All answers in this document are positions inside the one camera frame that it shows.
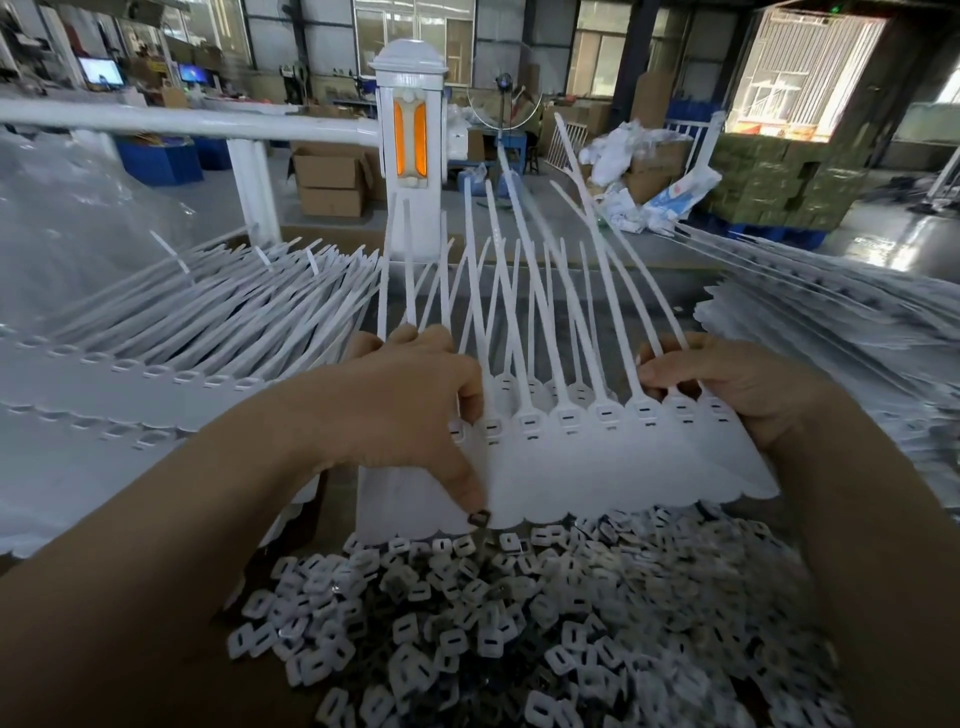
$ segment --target shiny floor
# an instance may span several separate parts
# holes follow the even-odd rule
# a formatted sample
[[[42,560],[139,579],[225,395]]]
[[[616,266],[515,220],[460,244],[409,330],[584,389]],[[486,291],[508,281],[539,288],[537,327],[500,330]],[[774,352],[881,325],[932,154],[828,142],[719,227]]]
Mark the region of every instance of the shiny floor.
[[[386,208],[378,204],[369,205],[367,214],[358,220],[305,217],[300,212],[294,181],[286,177],[288,159],[286,150],[275,150],[269,160],[281,224],[385,227]],[[568,235],[577,231],[578,237],[586,237],[583,224],[560,196],[550,189],[550,180],[558,178],[559,175],[555,177],[551,170],[550,174],[539,177],[528,176],[525,181],[537,195],[544,216],[558,236],[565,231]],[[230,171],[206,172],[203,182],[160,188],[159,191],[197,211],[195,237],[198,242],[243,224],[243,214]],[[443,206],[448,214],[449,231],[463,232],[463,198],[457,192],[444,192]],[[486,214],[480,214],[474,222],[478,243],[482,244],[490,234],[490,221]],[[509,252],[512,247],[510,243],[517,235],[516,222],[509,210],[500,212],[500,222],[503,234],[509,241]],[[648,265],[696,268],[710,264],[705,258],[656,235],[631,237]],[[921,215],[910,212],[902,205],[858,203],[820,250],[826,255],[843,255],[877,266],[960,282],[960,218],[949,215]],[[575,250],[571,253],[571,259],[579,258]]]

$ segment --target monitor screen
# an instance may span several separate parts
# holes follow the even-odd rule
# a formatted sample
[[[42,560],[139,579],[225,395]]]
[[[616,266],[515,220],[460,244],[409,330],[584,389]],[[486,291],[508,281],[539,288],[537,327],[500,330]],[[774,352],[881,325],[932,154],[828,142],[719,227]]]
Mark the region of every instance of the monitor screen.
[[[111,59],[77,59],[86,80],[95,85],[123,85],[123,76]]]
[[[181,63],[180,78],[187,84],[210,85],[210,74],[206,72],[205,68],[200,68],[198,65]]]

